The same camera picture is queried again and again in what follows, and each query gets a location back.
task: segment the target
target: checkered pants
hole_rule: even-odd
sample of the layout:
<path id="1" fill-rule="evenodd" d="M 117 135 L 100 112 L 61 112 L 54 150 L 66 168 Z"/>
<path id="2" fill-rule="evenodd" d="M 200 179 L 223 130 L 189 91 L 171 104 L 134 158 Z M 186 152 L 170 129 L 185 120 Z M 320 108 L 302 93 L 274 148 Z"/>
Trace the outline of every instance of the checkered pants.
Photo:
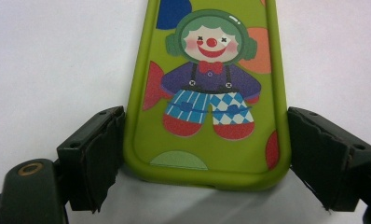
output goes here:
<path id="1" fill-rule="evenodd" d="M 244 124 L 253 122 L 250 107 L 238 92 L 207 94 L 196 91 L 178 91 L 169 102 L 165 113 L 176 119 L 203 123 L 212 106 L 213 124 Z"/>

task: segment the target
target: red circle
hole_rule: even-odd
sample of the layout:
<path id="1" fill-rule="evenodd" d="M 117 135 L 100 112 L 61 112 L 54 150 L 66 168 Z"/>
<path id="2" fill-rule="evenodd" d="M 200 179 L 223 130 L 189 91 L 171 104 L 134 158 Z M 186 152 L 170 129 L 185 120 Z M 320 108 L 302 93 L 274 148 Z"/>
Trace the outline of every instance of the red circle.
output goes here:
<path id="1" fill-rule="evenodd" d="M 211 48 L 214 48 L 216 45 L 217 45 L 217 40 L 215 40 L 214 38 L 209 38 L 207 41 L 206 41 L 206 44 L 211 47 Z"/>

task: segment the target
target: clown face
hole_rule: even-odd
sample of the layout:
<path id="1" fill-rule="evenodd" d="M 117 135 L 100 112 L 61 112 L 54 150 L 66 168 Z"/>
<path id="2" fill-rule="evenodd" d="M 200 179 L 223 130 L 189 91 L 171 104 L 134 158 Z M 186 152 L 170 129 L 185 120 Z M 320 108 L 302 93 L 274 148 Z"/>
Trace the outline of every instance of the clown face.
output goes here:
<path id="1" fill-rule="evenodd" d="M 226 34 L 220 27 L 210 29 L 202 25 L 189 31 L 184 41 L 185 53 L 197 61 L 225 63 L 239 54 L 235 36 Z"/>

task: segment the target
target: rosy cheek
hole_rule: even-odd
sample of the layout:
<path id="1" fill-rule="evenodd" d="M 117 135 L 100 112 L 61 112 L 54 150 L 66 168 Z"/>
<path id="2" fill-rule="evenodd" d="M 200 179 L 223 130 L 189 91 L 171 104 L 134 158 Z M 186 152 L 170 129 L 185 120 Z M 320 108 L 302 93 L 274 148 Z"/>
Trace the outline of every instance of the rosy cheek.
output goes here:
<path id="1" fill-rule="evenodd" d="M 188 39 L 186 41 L 186 48 L 187 49 L 196 49 L 197 48 L 197 42 L 195 40 L 192 40 L 192 39 Z"/>
<path id="2" fill-rule="evenodd" d="M 231 53 L 238 53 L 238 43 L 236 42 L 230 42 L 227 45 L 227 51 Z"/>

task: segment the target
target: headphones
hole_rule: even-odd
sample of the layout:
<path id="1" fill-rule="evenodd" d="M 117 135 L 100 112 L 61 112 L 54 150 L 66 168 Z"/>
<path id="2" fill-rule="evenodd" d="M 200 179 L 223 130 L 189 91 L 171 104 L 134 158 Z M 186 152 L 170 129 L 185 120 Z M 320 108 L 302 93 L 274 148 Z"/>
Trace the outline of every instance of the headphones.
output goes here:
<path id="1" fill-rule="evenodd" d="M 224 64 L 236 63 L 241 59 L 251 60 L 255 57 L 257 50 L 257 42 L 249 37 L 246 27 L 233 15 L 220 10 L 198 10 L 186 15 L 177 25 L 176 31 L 174 34 L 168 35 L 166 37 L 166 50 L 171 56 L 180 56 L 184 55 L 191 62 L 197 63 L 195 59 L 189 57 L 182 47 L 182 32 L 185 27 L 195 19 L 202 17 L 216 17 L 229 21 L 240 33 L 241 38 L 241 47 L 239 54 L 232 59 L 231 61 L 225 62 Z"/>

